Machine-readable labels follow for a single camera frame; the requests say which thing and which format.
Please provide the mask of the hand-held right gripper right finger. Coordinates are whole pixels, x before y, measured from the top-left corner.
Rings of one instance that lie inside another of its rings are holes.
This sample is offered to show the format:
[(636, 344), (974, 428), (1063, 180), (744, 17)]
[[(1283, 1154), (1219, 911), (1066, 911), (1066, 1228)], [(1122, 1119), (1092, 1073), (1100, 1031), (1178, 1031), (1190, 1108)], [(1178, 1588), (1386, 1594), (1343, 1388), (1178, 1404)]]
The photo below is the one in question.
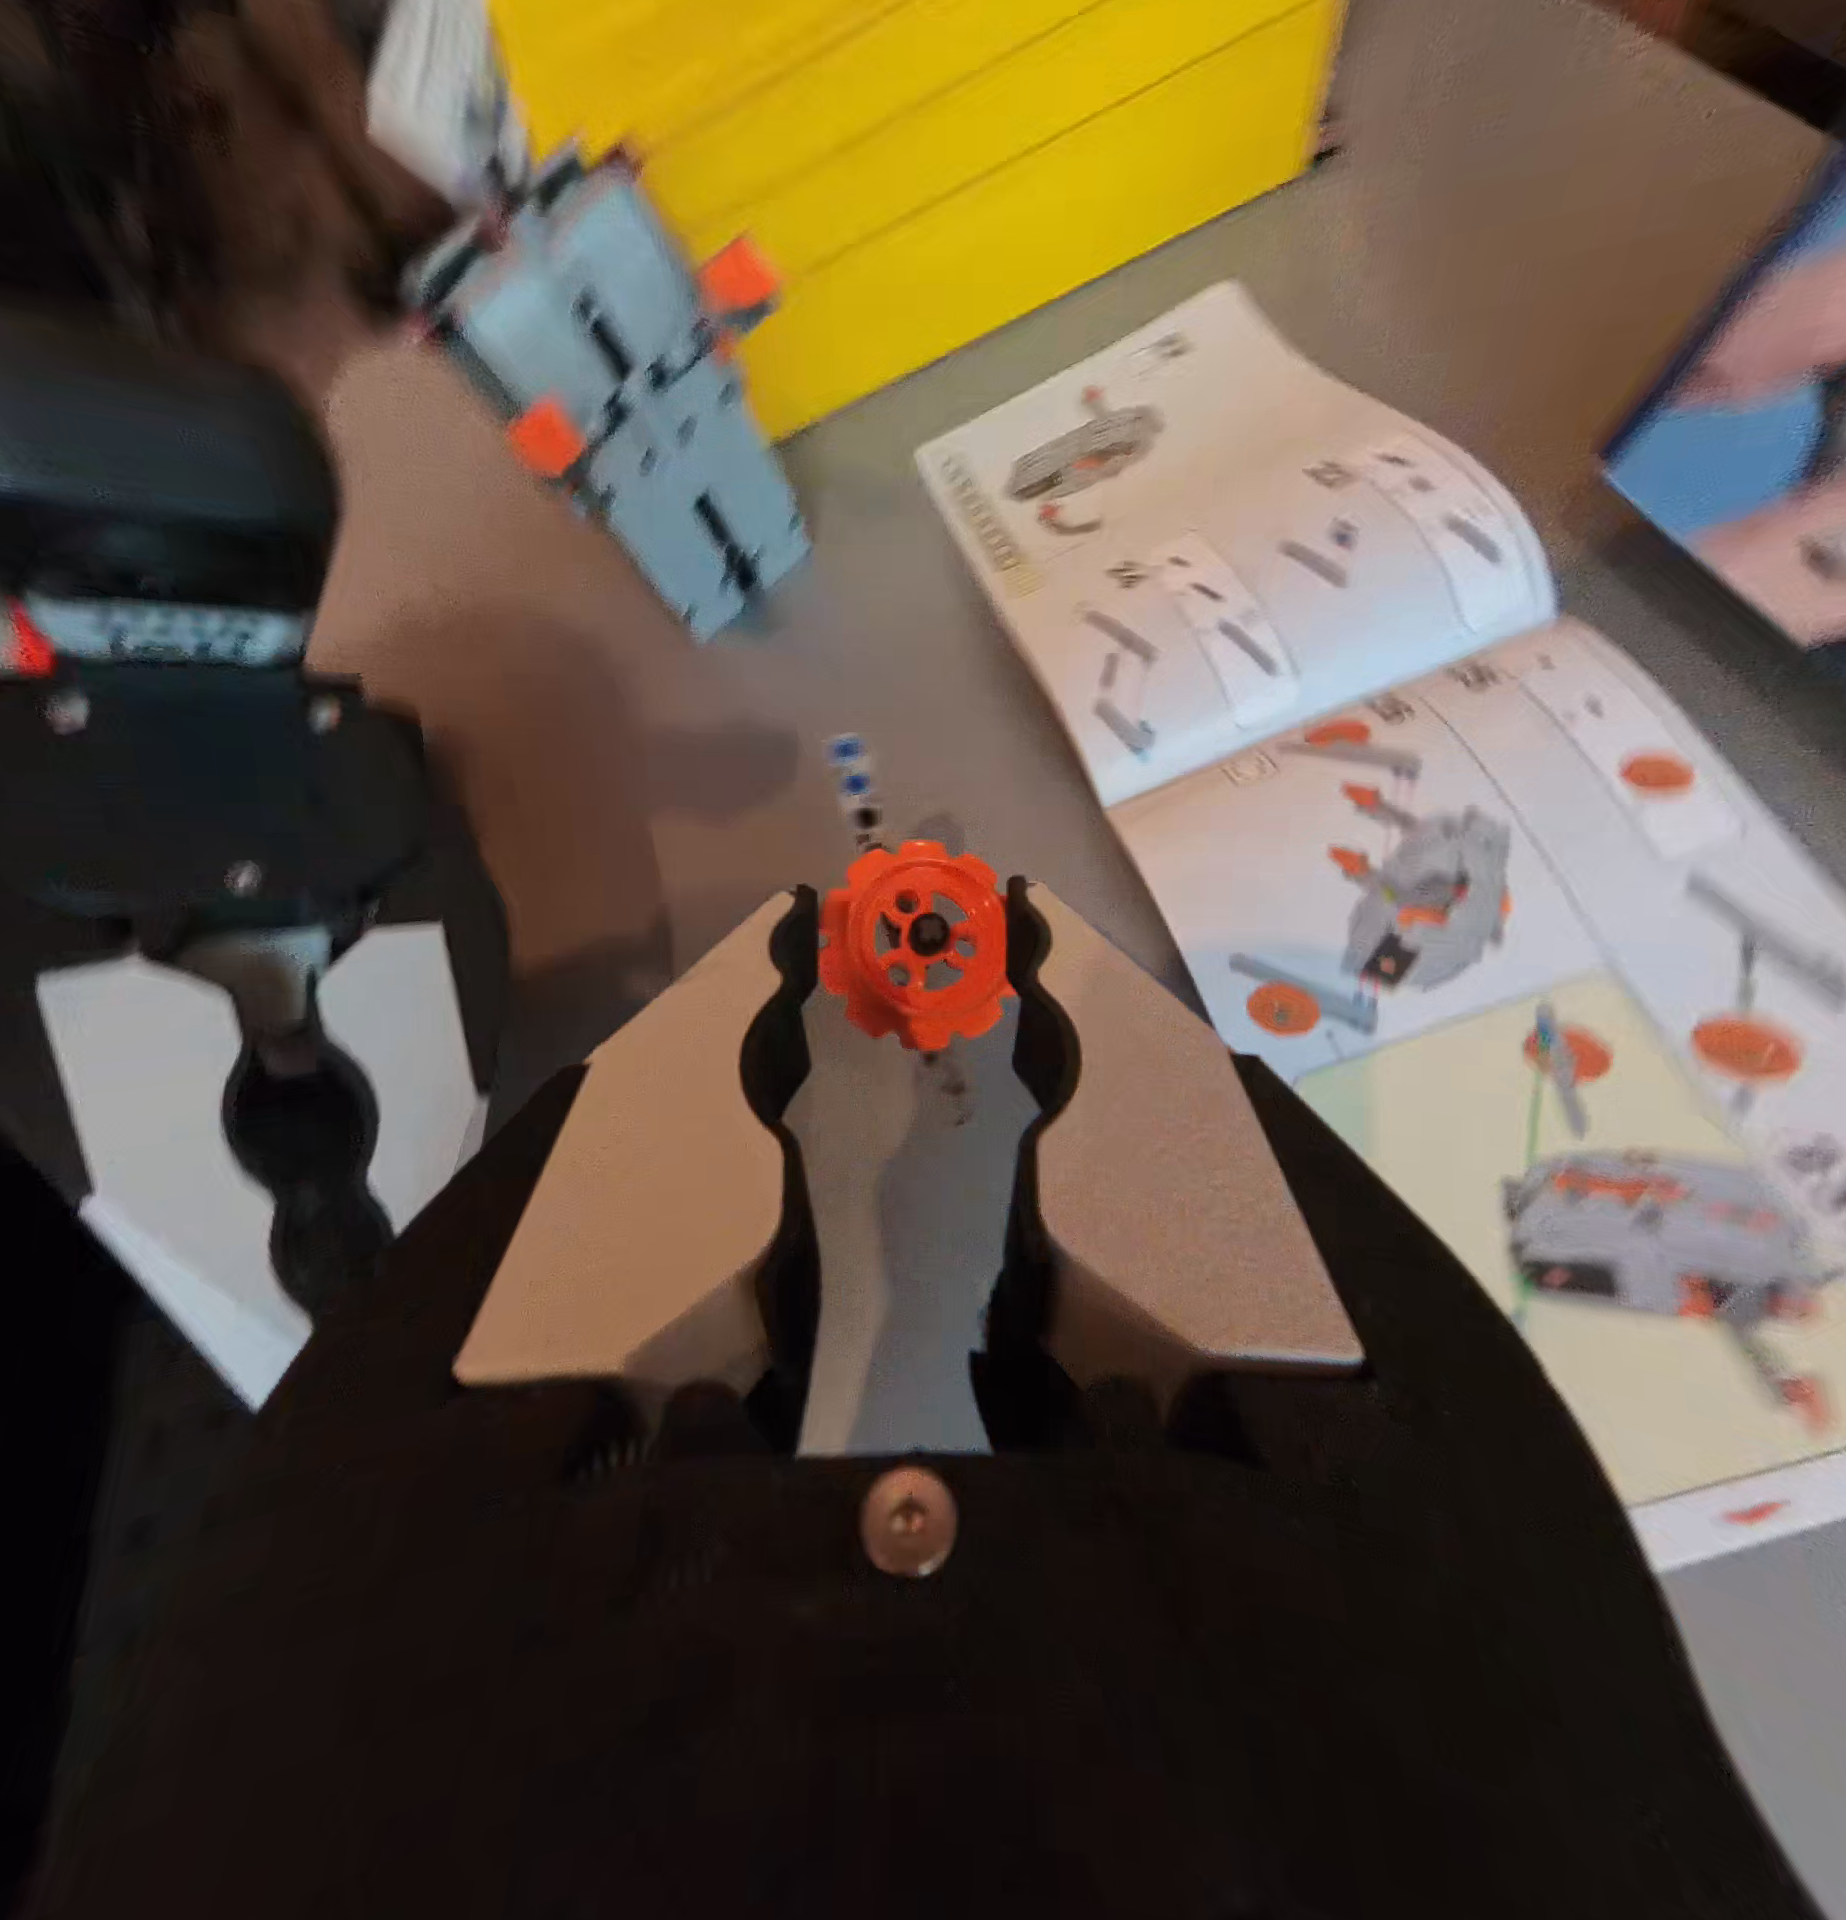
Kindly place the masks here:
[(986, 1450), (1160, 1434), (1219, 1382), (1353, 1382), (1365, 1339), (1236, 1052), (1045, 880), (1005, 880), (1030, 1094), (986, 1293)]

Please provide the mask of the orange toy gear wheel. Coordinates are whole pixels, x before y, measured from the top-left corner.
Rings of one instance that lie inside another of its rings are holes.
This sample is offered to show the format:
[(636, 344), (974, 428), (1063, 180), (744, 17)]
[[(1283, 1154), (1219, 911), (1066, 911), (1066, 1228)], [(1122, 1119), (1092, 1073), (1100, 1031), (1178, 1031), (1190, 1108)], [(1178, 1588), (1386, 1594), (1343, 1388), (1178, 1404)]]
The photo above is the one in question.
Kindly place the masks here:
[(942, 839), (872, 845), (818, 904), (818, 981), (872, 1038), (936, 1057), (998, 1026), (1005, 889), (974, 855)]

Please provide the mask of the blue toy box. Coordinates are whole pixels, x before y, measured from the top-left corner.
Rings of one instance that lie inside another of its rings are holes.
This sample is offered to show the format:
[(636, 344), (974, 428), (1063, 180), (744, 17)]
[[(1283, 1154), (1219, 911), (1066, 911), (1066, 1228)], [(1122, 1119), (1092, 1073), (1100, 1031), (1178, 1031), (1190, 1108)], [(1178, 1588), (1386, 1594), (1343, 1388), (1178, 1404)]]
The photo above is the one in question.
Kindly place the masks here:
[(1607, 480), (1846, 687), (1846, 141), (1625, 408)]

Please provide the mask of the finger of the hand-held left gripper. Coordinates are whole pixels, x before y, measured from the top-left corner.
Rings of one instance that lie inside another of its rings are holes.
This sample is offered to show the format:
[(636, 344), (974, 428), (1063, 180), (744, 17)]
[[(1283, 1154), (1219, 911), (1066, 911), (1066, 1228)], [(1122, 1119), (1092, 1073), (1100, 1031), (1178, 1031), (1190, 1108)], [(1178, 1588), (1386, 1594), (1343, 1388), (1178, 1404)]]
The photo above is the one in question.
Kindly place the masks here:
[(301, 958), (301, 1306), (330, 1313), (483, 1130), (443, 924)]
[(228, 991), (129, 952), (40, 971), (40, 1017), (89, 1178), (79, 1226), (256, 1411), (301, 1352), (307, 1313), (267, 1269), (277, 1193), (227, 1131), (240, 1065)]

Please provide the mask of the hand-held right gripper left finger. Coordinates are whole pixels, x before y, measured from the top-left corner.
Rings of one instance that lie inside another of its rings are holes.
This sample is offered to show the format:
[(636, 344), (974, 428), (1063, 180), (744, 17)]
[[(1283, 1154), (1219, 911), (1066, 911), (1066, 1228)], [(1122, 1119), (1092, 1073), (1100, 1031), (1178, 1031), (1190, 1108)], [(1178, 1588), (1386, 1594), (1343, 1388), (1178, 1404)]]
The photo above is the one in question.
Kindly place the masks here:
[(644, 1429), (720, 1392), (796, 1455), (827, 1301), (793, 1131), (812, 990), (818, 898), (793, 889), (587, 1052), (453, 1388), (603, 1388)]

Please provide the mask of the grey brick toy model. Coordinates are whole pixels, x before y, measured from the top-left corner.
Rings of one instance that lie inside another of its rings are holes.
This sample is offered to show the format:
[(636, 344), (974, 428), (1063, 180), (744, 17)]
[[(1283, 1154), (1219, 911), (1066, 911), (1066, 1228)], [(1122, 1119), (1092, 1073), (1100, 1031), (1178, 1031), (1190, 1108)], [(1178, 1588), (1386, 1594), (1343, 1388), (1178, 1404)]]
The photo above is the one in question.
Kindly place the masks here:
[(744, 625), (808, 553), (734, 361), (774, 294), (709, 294), (625, 150), (564, 148), (497, 184), (403, 271), (403, 303), (497, 408), (508, 455), (606, 528), (696, 642)]

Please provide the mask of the white printed sheet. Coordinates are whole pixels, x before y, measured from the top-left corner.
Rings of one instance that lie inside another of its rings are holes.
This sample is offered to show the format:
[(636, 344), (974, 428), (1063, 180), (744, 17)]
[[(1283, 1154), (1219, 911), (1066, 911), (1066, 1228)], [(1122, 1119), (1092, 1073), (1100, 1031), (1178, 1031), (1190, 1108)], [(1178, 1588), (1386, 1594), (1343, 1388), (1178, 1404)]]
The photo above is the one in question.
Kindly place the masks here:
[(394, 0), (383, 8), (364, 126), (453, 209), (529, 180), (529, 122), (483, 0)]

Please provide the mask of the yellow storage box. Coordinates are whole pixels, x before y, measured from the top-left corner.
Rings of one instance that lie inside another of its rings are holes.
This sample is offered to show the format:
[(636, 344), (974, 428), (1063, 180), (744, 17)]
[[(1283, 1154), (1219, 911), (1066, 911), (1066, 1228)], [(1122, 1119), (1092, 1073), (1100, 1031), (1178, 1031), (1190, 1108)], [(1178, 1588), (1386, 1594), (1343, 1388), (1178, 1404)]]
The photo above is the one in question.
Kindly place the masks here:
[(1320, 159), (1335, 0), (497, 0), (531, 150), (637, 163), (754, 254), (781, 441)]

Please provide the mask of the open instruction booklet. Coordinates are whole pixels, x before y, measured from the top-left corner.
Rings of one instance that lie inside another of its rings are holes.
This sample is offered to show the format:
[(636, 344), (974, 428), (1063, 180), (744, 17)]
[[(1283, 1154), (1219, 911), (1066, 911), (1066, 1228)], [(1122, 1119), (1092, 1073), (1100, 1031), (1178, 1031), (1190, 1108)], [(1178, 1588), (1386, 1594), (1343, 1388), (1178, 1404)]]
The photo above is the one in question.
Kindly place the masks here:
[(1846, 1522), (1846, 892), (1515, 493), (1236, 278), (912, 467), (1222, 1046), (1518, 1324), (1648, 1564)]

